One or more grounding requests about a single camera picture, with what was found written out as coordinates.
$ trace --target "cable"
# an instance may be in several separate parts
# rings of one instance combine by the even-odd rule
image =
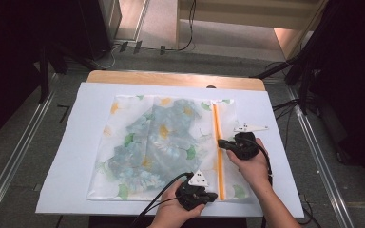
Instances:
[[[265,69],[264,69],[264,72],[262,72],[261,74],[259,75],[254,75],[254,76],[248,76],[248,78],[258,78],[258,79],[265,79],[266,77],[269,77],[275,73],[278,73],[279,71],[282,72],[283,75],[286,76],[286,74],[283,72],[283,70],[287,67],[301,67],[300,65],[293,65],[291,63],[295,63],[296,60],[298,59],[298,56],[300,55],[300,53],[298,53],[295,57],[293,57],[292,59],[290,60],[287,60],[287,61],[284,61],[284,62],[273,62],[273,63],[270,63],[268,64],[267,66],[265,66]],[[274,66],[276,67],[277,69],[274,69],[275,71],[273,72],[269,72],[269,71],[272,71],[273,69],[268,69],[267,68],[273,64],[279,64],[277,66]]]
[[[155,208],[155,207],[159,206],[159,205],[160,205],[160,204],[162,204],[162,203],[165,203],[165,202],[168,202],[168,201],[172,201],[172,200],[176,200],[176,199],[178,199],[178,198],[181,198],[182,196],[185,196],[185,195],[181,195],[181,196],[176,197],[176,198],[172,198],[172,199],[167,199],[167,200],[161,201],[161,202],[159,202],[158,204],[155,204],[154,206],[150,207],[150,208],[147,210],[147,212],[149,212],[150,210],[152,210],[153,208]]]
[[[111,64],[110,66],[101,66],[101,65],[97,64],[97,63],[96,63],[96,62],[94,62],[94,61],[91,61],[91,63],[93,63],[93,64],[94,64],[94,65],[96,65],[97,67],[101,67],[101,68],[103,68],[103,69],[108,69],[108,68],[110,68],[110,67],[114,66],[114,64],[115,64],[115,57],[114,57],[113,51],[114,51],[115,49],[119,48],[119,47],[121,47],[121,45],[116,45],[116,46],[115,46],[115,47],[111,50],[111,52],[110,52],[111,57],[112,57],[112,64]]]
[[[290,113],[289,113],[289,117],[287,118],[286,136],[285,136],[285,142],[284,142],[284,146],[283,146],[285,151],[286,151],[287,141],[289,139],[289,123],[290,123],[290,117],[292,116],[293,110],[295,110],[295,105],[291,108]]]
[[[188,17],[191,37],[189,38],[188,44],[186,44],[185,47],[182,47],[179,49],[158,49],[158,48],[151,48],[151,47],[140,47],[139,49],[160,50],[160,51],[183,51],[183,50],[187,49],[191,45],[192,40],[193,40],[193,33],[194,33],[193,26],[194,26],[194,17],[195,17],[196,7],[197,7],[197,0],[193,0],[192,5],[191,5],[191,10],[189,11],[189,17]]]
[[[55,228],[59,228],[59,225],[61,224],[61,220],[64,216],[61,215],[59,218],[58,218],[58,221],[57,221],[57,224],[55,225]]]
[[[280,114],[275,119],[278,120],[282,116],[290,113],[290,111],[292,110],[292,108],[295,107],[296,105],[299,105],[299,103],[300,103],[300,99],[294,99],[294,100],[291,100],[291,101],[286,102],[286,103],[283,103],[283,104],[278,104],[278,105],[272,106],[274,112],[276,112],[279,109],[285,108],[282,112],[280,112]],[[317,108],[316,108],[317,101],[316,101],[316,99],[314,97],[311,97],[311,96],[306,97],[306,104],[308,105],[307,107],[308,107],[308,109],[311,112],[313,112],[316,115],[318,115],[316,113],[316,110],[317,110]]]
[[[321,225],[319,224],[319,222],[316,220],[316,218],[314,218],[313,208],[311,207],[310,203],[307,200],[305,200],[304,202],[307,203],[308,208],[310,209],[310,212],[308,212],[304,207],[302,207],[303,212],[309,217],[309,219],[307,221],[303,221],[303,222],[298,221],[298,224],[308,225],[308,224],[310,224],[311,221],[313,221],[318,228],[321,228]]]
[[[169,186],[171,186],[171,184],[173,184],[176,180],[178,180],[181,177],[191,177],[192,173],[182,173],[179,176],[177,176],[176,178],[174,178],[168,185],[165,186],[165,188],[149,203],[149,205],[147,205],[147,207],[141,212],[141,214],[139,214],[139,216],[137,216],[133,221],[132,224],[129,226],[130,228],[134,228],[137,227],[138,222],[144,217],[144,215],[146,215],[147,212],[149,212],[153,207],[153,203],[155,203],[155,201],[165,192],[165,190],[167,190],[167,188]]]

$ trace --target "black curtain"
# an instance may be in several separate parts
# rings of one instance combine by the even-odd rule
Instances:
[[[37,13],[27,2],[0,0],[0,128],[40,84],[38,43],[26,16]]]
[[[321,71],[310,91],[329,103],[345,129],[338,146],[365,167],[365,0],[330,4],[340,7],[313,53]]]

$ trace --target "wooden edge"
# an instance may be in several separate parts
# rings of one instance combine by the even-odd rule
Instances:
[[[265,91],[260,79],[225,77],[218,75],[179,74],[143,71],[91,71],[88,83],[133,84],[148,86],[214,86],[224,89]]]

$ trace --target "orange stick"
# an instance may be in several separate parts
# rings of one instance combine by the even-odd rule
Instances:
[[[216,104],[212,105],[213,107],[213,117],[214,117],[214,125],[215,125],[215,138],[216,144],[218,144],[218,140],[222,139],[221,135],[221,126],[219,120],[218,106]],[[223,151],[218,147],[218,185],[219,185],[219,199],[224,200],[224,176],[223,176]]]

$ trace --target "table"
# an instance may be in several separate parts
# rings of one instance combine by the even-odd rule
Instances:
[[[204,89],[214,86],[217,89]],[[86,199],[89,177],[94,168],[97,145],[101,139],[106,113],[117,94],[172,94],[216,99],[229,96],[242,105],[240,119],[257,120],[268,125],[257,133],[271,155],[275,170],[274,189],[291,213],[303,217],[298,192],[280,140],[269,97],[259,79],[229,78],[211,75],[166,74],[155,72],[92,71],[81,84],[78,98],[69,116],[67,130],[48,172],[36,213],[77,215],[138,215],[147,201],[92,201]],[[259,217],[257,199],[248,203],[215,202],[202,212],[204,217]]]

